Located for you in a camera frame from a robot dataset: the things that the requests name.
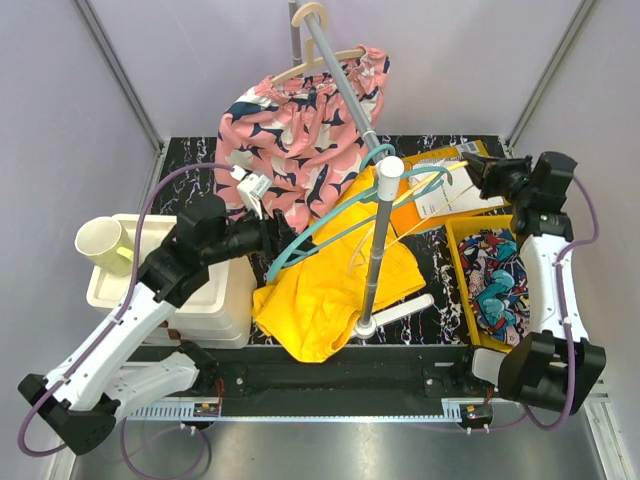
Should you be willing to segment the yellow shorts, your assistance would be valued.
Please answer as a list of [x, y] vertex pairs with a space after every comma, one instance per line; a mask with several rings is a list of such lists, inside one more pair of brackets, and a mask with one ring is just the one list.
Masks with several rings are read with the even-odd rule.
[[[367, 168], [345, 191], [338, 205], [373, 186]], [[329, 240], [377, 212], [373, 202], [357, 202], [313, 235], [314, 243]], [[252, 316], [257, 327], [277, 340], [297, 361], [322, 363], [344, 347], [360, 318], [372, 239], [349, 270], [352, 254], [369, 229], [362, 226], [289, 268], [253, 294]], [[417, 260], [402, 243], [384, 253], [374, 311], [413, 294], [426, 282]]]

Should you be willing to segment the comic print shorts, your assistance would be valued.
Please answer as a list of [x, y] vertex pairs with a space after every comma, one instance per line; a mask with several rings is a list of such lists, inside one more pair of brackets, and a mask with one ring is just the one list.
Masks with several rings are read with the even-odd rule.
[[526, 270], [508, 229], [484, 229], [457, 245], [469, 305], [478, 329], [516, 346], [530, 327]]

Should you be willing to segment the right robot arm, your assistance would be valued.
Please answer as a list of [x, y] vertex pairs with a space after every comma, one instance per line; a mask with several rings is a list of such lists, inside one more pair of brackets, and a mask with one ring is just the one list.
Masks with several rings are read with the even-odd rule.
[[555, 151], [516, 159], [463, 154], [482, 199], [501, 197], [513, 209], [510, 223], [527, 275], [530, 331], [508, 353], [475, 349], [454, 371], [454, 384], [476, 396], [489, 383], [520, 403], [529, 418], [537, 408], [558, 413], [558, 428], [575, 414], [606, 365], [605, 350], [590, 342], [573, 281], [572, 255], [582, 241], [562, 208], [570, 185], [580, 182], [577, 163]]

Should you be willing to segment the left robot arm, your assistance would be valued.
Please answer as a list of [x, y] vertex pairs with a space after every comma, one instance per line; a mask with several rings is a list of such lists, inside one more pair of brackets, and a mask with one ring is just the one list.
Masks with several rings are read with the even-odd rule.
[[39, 454], [25, 440], [34, 417], [57, 434], [63, 447], [84, 455], [140, 407], [174, 393], [208, 394], [215, 386], [217, 362], [191, 341], [148, 367], [121, 368], [154, 329], [209, 281], [210, 266], [252, 253], [274, 259], [294, 237], [281, 210], [231, 221], [217, 195], [182, 210], [160, 245], [135, 261], [125, 296], [91, 335], [47, 374], [28, 374], [20, 382], [18, 390], [31, 406], [19, 429], [20, 450], [31, 457]]

